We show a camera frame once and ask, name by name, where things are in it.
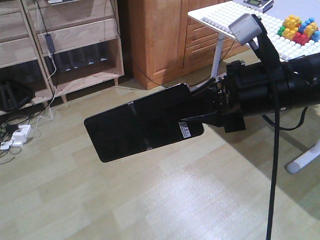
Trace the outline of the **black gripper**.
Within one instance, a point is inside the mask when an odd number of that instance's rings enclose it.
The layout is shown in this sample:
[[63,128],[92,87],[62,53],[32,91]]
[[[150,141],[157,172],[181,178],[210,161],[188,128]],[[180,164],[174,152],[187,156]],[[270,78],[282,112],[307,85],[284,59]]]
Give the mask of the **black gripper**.
[[224,128],[226,133],[245,130],[245,117],[275,111],[270,76],[261,62],[233,61],[225,75],[210,78],[190,93],[191,100],[214,100],[215,110],[181,121]]

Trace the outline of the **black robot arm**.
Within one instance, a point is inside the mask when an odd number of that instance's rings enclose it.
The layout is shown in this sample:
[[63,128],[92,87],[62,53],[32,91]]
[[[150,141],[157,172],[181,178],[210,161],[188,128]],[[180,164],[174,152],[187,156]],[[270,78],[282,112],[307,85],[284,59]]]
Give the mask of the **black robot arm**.
[[319,104],[320,55],[283,61],[271,70],[262,62],[233,61],[222,79],[193,93],[181,121],[223,127],[227,133],[245,130],[245,117],[275,112],[271,82],[284,110]]

